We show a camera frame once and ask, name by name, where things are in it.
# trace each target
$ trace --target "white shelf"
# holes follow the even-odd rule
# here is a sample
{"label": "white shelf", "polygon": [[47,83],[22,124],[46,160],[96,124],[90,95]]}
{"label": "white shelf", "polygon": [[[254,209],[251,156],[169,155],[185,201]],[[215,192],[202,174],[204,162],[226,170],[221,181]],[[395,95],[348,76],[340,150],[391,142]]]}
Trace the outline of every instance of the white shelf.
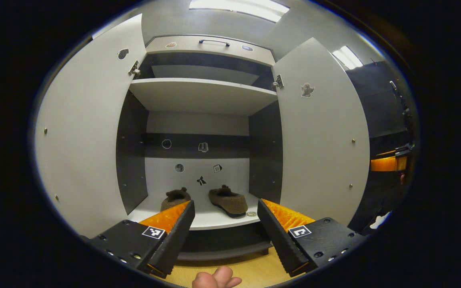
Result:
{"label": "white shelf", "polygon": [[[184,172],[175,171],[176,164],[184,165]],[[220,164],[223,169],[214,173],[212,167]],[[165,193],[173,189],[187,188],[194,200],[195,218],[190,230],[229,228],[258,222],[257,216],[229,217],[221,208],[209,201],[210,189],[228,185],[233,192],[245,195],[248,212],[257,212],[258,198],[249,193],[249,159],[165,159],[145,158],[148,197],[128,215],[139,222],[160,212]],[[203,176],[207,184],[200,186],[197,179]]]}
{"label": "white shelf", "polygon": [[195,78],[133,80],[129,89],[149,111],[250,116],[277,100],[270,90]]}

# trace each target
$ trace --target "cabinet door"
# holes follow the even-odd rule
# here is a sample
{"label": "cabinet door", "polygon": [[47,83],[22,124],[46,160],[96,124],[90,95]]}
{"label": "cabinet door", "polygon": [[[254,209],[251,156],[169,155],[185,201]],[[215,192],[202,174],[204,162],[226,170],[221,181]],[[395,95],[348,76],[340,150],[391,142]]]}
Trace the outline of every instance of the cabinet door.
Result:
{"label": "cabinet door", "polygon": [[[120,59],[122,49],[128,54]],[[133,80],[128,71],[145,55],[140,14],[75,54],[40,104],[34,134],[40,178],[66,222],[89,238],[127,217],[117,182],[117,127]]]}
{"label": "cabinet door", "polygon": [[283,142],[280,204],[316,220],[332,217],[348,225],[369,170],[368,129],[357,92],[314,38],[272,69],[284,85],[277,87]]}

